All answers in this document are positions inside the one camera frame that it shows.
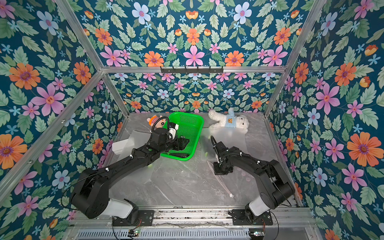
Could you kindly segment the green plastic basket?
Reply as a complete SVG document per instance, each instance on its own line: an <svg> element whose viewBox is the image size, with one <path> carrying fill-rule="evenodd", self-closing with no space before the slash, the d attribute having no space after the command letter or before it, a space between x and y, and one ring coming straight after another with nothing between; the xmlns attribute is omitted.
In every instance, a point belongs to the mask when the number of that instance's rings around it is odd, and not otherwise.
<svg viewBox="0 0 384 240"><path fill-rule="evenodd" d="M177 130L177 136L183 136L189 139L190 142L183 151L169 151L162 153L161 156L178 161L188 161L194 156L196 152L197 145L204 126L204 119L199 115L183 112L174 112L169 115L169 119L171 123L179 125L179 128ZM172 153L183 153L188 154L189 156L187 158L178 158L172 156Z"/></svg>

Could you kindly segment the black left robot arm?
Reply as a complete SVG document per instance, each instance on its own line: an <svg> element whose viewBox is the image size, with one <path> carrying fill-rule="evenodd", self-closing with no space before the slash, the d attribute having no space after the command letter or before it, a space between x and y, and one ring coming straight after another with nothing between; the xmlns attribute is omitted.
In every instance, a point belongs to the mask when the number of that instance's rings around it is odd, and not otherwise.
<svg viewBox="0 0 384 240"><path fill-rule="evenodd" d="M75 184L71 204L89 219L100 216L137 219L133 214L136 205L129 200L111 199L110 188L125 176L152 164L162 153L183 151L189 142L185 137L173 136L169 129L154 130L148 142L133 149L128 157L98 170L84 170Z"/></svg>

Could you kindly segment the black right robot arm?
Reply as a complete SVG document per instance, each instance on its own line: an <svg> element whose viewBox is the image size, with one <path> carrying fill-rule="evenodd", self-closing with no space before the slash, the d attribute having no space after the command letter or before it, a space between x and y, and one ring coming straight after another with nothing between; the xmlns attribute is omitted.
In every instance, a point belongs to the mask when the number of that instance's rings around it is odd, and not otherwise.
<svg viewBox="0 0 384 240"><path fill-rule="evenodd" d="M227 148L213 136L210 139L218 159L214 162L215 175L228 175L237 167L256 181L259 195L245 206L245 217L250 221L276 209L295 194L294 184L278 161L259 160L237 147Z"/></svg>

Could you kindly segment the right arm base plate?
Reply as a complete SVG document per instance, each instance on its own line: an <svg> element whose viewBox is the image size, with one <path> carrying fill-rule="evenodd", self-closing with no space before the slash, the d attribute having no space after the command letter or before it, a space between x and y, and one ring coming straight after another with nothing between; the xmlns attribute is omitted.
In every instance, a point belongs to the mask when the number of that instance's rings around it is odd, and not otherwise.
<svg viewBox="0 0 384 240"><path fill-rule="evenodd" d="M272 226L273 218L270 212L264 212L260 216L254 215L250 210L230 210L228 215L232 217L234 226L245 226L245 225L254 225L254 226Z"/></svg>

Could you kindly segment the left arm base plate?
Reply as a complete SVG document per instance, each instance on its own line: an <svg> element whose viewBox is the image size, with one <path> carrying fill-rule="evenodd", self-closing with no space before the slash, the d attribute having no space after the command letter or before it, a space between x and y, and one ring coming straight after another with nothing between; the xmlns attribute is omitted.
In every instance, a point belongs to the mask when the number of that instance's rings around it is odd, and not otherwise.
<svg viewBox="0 0 384 240"><path fill-rule="evenodd" d="M147 227L151 226L154 220L153 210L133 210L127 218L113 217L113 227Z"/></svg>

